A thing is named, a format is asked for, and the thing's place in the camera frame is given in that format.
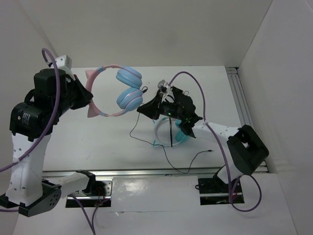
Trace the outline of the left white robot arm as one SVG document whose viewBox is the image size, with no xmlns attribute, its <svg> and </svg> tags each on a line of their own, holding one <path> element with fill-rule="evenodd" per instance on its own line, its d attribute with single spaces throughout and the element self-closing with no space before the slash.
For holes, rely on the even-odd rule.
<svg viewBox="0 0 313 235">
<path fill-rule="evenodd" d="M 53 127 L 66 111 L 83 108 L 91 99 L 70 71 L 43 69 L 34 75 L 34 88 L 11 112 L 13 161 L 8 166 L 8 190 L 0 197 L 2 212 L 32 217 L 52 210 L 61 198 L 76 191 L 85 195 L 96 191 L 95 175 L 85 170 L 53 182 L 42 177 Z"/>
</svg>

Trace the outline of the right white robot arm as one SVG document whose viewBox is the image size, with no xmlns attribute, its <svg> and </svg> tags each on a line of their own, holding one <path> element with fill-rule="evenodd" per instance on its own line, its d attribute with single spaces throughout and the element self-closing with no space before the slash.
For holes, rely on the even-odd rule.
<svg viewBox="0 0 313 235">
<path fill-rule="evenodd" d="M 208 122 L 196 114 L 191 97 L 172 86 L 160 88 L 156 96 L 137 111 L 150 119 L 157 120 L 160 115 L 178 119 L 180 130 L 187 136 L 220 143 L 227 147 L 231 158 L 213 176 L 211 187 L 219 192 L 232 187 L 234 181 L 253 172 L 269 155 L 269 151 L 254 129 L 249 125 L 227 127 Z"/>
</svg>

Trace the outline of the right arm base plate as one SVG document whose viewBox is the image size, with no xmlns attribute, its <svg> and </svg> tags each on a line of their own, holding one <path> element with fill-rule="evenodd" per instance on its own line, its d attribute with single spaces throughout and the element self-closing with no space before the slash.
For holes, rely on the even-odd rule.
<svg viewBox="0 0 313 235">
<path fill-rule="evenodd" d="M 195 189 L 199 191 L 200 204 L 202 206 L 230 204 L 228 197 L 228 185 L 223 184 L 223 182 L 218 185 L 213 178 L 199 178 Z M 233 203 L 243 204 L 244 202 L 241 182 L 239 181 L 236 184 L 236 188 L 233 193 Z"/>
</svg>

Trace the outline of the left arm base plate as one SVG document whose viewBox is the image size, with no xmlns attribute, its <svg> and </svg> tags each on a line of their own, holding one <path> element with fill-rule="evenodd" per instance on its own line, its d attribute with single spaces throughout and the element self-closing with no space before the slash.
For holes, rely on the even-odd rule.
<svg viewBox="0 0 313 235">
<path fill-rule="evenodd" d="M 76 191 L 73 193 L 84 208 L 111 207 L 112 179 L 97 180 L 90 192 Z"/>
</svg>

